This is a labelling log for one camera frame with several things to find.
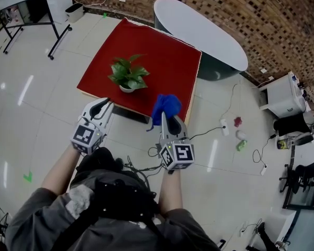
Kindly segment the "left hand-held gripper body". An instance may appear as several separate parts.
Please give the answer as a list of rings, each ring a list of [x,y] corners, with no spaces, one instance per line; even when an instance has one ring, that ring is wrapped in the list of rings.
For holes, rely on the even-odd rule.
[[[97,124],[80,116],[70,141],[75,150],[91,155],[100,146],[105,135],[106,124]]]

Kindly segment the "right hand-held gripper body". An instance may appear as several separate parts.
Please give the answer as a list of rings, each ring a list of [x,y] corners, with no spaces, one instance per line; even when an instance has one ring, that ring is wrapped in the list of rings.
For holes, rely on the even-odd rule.
[[[190,139],[176,137],[176,123],[174,117],[167,118],[170,138],[160,140],[159,156],[167,170],[181,170],[188,168],[195,161],[194,146]]]

